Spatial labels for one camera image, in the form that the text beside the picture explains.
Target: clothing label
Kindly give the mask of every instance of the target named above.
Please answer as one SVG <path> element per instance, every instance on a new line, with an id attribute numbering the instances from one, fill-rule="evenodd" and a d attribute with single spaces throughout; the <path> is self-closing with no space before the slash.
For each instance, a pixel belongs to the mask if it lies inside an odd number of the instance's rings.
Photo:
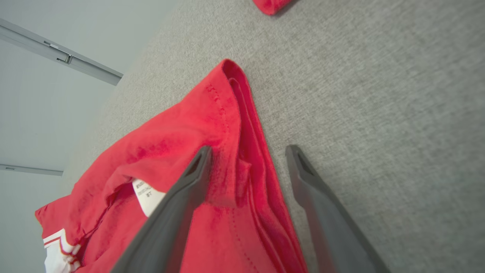
<path id="1" fill-rule="evenodd" d="M 132 184 L 143 213 L 145 213 L 147 217 L 150 217 L 160 201 L 165 197 L 165 193 L 157 191 L 140 179 L 135 179 Z"/>

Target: folded red cloth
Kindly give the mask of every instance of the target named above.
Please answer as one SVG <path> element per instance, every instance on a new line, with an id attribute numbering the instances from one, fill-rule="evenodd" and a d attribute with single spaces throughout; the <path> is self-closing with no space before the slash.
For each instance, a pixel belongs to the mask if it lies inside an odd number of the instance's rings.
<path id="1" fill-rule="evenodd" d="M 46 267 L 108 272 L 147 220 L 133 179 L 167 192 L 205 145 L 213 149 L 210 184 L 180 271 L 306 272 L 248 81 L 230 60 L 103 152 L 68 197 L 36 211 L 54 253 Z"/>
<path id="2" fill-rule="evenodd" d="M 254 4 L 266 15 L 274 15 L 291 0 L 253 0 Z"/>

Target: seam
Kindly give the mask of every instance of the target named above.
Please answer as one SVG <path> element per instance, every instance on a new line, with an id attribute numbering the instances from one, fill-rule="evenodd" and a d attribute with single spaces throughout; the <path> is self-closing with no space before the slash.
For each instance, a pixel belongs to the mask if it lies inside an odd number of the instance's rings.
<path id="1" fill-rule="evenodd" d="M 221 98 L 219 97 L 217 90 L 212 86 L 212 84 L 209 84 L 207 91 L 209 93 L 212 93 L 212 92 L 214 93 L 214 102 L 217 104 L 218 108 L 220 109 L 219 115 L 222 117 L 222 120 L 223 120 L 224 126 L 225 126 L 225 128 L 223 129 L 224 130 L 223 144 L 222 144 L 221 150 L 219 152 L 219 155 L 216 157 L 216 160 L 215 160 L 214 165 L 213 165 L 213 166 L 218 166 L 219 165 L 218 163 L 220 161 L 220 155 L 224 154 L 224 152 L 226 150 L 226 139 L 227 139 L 227 135 L 229 134 L 229 125 L 227 123 L 226 110 L 221 105 L 221 102 L 220 102 Z M 215 175 L 216 175 L 215 180 L 219 181 L 219 178 L 221 176 L 221 170 L 218 169 L 217 173 Z M 215 192 L 215 187 L 211 187 L 209 194 L 213 194 L 214 192 Z"/>
<path id="2" fill-rule="evenodd" d="M 231 209 L 231 218 L 232 218 L 232 230 L 233 230 L 232 233 L 236 237 L 236 244 L 239 247 L 239 249 L 242 251 L 242 253 L 244 254 L 245 260 L 249 263 L 249 265 L 252 267 L 252 269 L 254 269 L 254 271 L 256 273 L 259 273 L 258 269 L 256 268 L 256 265 L 254 265 L 253 261 L 251 261 L 251 259 L 246 254 L 246 251 L 244 251 L 244 249 L 243 249 L 243 244 L 241 243 L 241 238 L 239 238 L 238 232 L 236 230 L 236 221 L 234 220 L 234 218 L 235 218 L 234 217 L 234 210 L 235 210 L 235 208 Z"/>

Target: white wall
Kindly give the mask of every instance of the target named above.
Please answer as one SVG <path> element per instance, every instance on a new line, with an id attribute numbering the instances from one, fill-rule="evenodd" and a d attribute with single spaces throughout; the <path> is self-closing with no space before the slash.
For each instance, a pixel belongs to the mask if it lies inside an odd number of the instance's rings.
<path id="1" fill-rule="evenodd" d="M 177 0 L 0 0 L 0 18 L 125 73 Z M 0 164 L 63 171 L 114 86 L 0 40 Z"/>
<path id="2" fill-rule="evenodd" d="M 60 198 L 60 176 L 0 171 L 0 272 L 45 272 L 42 228 L 34 212 Z"/>
<path id="3" fill-rule="evenodd" d="M 125 73 L 177 0 L 0 0 L 0 18 Z"/>
<path id="4" fill-rule="evenodd" d="M 63 171 L 113 90 L 0 40 L 0 164 Z"/>

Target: sleeve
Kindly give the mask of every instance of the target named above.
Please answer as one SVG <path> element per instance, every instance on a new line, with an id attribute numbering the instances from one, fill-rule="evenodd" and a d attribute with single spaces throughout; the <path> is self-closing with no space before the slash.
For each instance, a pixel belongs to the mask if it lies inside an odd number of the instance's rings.
<path id="1" fill-rule="evenodd" d="M 275 15 L 291 0 L 253 0 L 254 4 L 266 15 Z"/>
<path id="2" fill-rule="evenodd" d="M 63 224 L 69 208 L 70 195 L 57 199 L 36 210 L 35 217 L 42 226 L 42 239 L 47 257 L 47 273 L 74 272 L 80 263 L 76 257 L 79 247 L 67 243 Z"/>

